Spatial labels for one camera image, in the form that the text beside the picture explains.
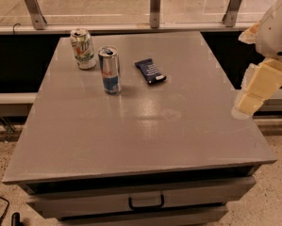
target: floor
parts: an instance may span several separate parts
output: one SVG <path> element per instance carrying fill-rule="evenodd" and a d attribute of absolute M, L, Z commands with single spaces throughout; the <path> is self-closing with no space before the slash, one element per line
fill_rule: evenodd
<path fill-rule="evenodd" d="M 39 0 L 49 24 L 141 24 L 148 19 L 147 0 L 78 0 L 83 9 L 80 9 L 81 6 L 77 5 L 76 1 Z M 256 20 L 273 1 L 244 0 L 239 20 Z M 162 0 L 162 21 L 164 23 L 218 21 L 223 17 L 227 3 L 228 0 Z M 0 25 L 15 23 L 30 24 L 23 0 L 0 0 Z M 269 142 L 277 162 L 261 167 L 255 174 L 257 184 L 240 201 L 230 202 L 229 212 L 224 218 L 220 222 L 210 223 L 209 226 L 282 226 L 282 118 L 256 118 L 255 122 Z M 14 212 L 20 212 L 25 226 L 57 225 L 54 219 L 44 220 L 29 208 L 25 204 L 26 194 L 18 186 L 1 184 L 23 125 L 18 123 L 15 127 L 17 131 L 13 140 L 5 143 L 6 133 L 0 126 L 0 196 L 10 202 L 2 225 L 11 225 L 10 219 Z M 6 203 L 0 200 L 0 216 L 5 206 Z"/>

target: blue and silver can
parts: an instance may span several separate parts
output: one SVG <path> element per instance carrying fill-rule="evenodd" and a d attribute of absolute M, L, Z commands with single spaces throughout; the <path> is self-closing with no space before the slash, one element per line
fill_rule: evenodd
<path fill-rule="evenodd" d="M 120 60 L 114 46 L 104 46 L 98 52 L 105 92 L 119 94 L 122 90 Z"/>

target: white robot part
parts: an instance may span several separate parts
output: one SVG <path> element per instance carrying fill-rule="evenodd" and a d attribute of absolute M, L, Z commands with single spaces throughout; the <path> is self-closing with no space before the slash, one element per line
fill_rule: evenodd
<path fill-rule="evenodd" d="M 282 0 L 264 14 L 256 34 L 256 50 L 265 57 L 282 61 Z"/>

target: speckled floor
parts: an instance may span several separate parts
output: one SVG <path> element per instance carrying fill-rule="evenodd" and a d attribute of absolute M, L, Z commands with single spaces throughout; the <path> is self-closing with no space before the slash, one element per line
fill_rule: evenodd
<path fill-rule="evenodd" d="M 220 222 L 209 226 L 282 226 L 282 119 L 255 119 L 262 134 L 266 137 L 277 162 L 262 166 L 255 174 L 257 184 L 238 202 L 230 202 L 229 212 Z M 23 126 L 16 125 L 13 140 L 21 133 Z M 43 219 L 25 204 L 27 195 L 18 186 L 5 186 L 1 183 L 8 166 L 16 141 L 5 143 L 5 131 L 0 126 L 0 196 L 10 202 L 3 226 L 10 226 L 11 215 L 20 212 L 25 226 L 54 226 L 55 219 Z M 0 216 L 7 204 L 0 200 Z"/>

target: metal beam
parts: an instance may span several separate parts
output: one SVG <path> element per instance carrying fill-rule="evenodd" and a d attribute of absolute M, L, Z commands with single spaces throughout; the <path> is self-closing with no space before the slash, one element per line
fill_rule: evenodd
<path fill-rule="evenodd" d="M 25 0 L 25 4 L 29 11 L 30 18 L 31 18 L 34 28 L 36 30 L 43 30 L 47 22 L 45 21 L 41 13 L 38 1 L 37 0 Z"/>
<path fill-rule="evenodd" d="M 223 23 L 225 26 L 232 27 L 235 26 L 238 16 L 238 11 L 241 7 L 242 0 L 230 0 L 226 13 L 223 18 Z"/>
<path fill-rule="evenodd" d="M 150 27 L 159 28 L 160 0 L 150 0 Z"/>

